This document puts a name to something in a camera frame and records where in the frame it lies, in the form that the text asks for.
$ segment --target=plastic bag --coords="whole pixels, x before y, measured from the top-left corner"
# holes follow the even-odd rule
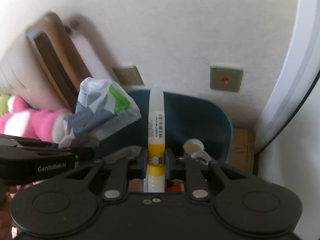
[[[117,82],[86,78],[80,84],[76,113],[64,118],[66,135],[59,148],[96,147],[140,118],[137,104]]]

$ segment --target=yellow label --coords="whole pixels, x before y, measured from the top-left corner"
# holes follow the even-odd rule
[[[148,144],[148,175],[164,175],[165,144]]]

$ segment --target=wall outlet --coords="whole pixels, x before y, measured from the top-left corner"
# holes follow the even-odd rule
[[[143,85],[142,78],[136,66],[113,67],[112,69],[121,85]]]
[[[227,66],[210,66],[210,88],[239,92],[243,69]]]

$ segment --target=green plush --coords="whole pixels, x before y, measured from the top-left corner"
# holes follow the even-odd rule
[[[0,95],[0,116],[9,113],[7,104],[9,98],[10,95]]]

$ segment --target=stuffed animal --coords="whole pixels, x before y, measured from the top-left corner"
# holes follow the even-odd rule
[[[2,104],[5,103],[5,99],[2,99],[4,96],[0,96]],[[69,110],[49,111],[28,108],[28,104],[18,96],[7,97],[6,104],[8,113],[0,117],[0,133],[54,143],[59,143],[65,135],[63,118],[71,114]]]

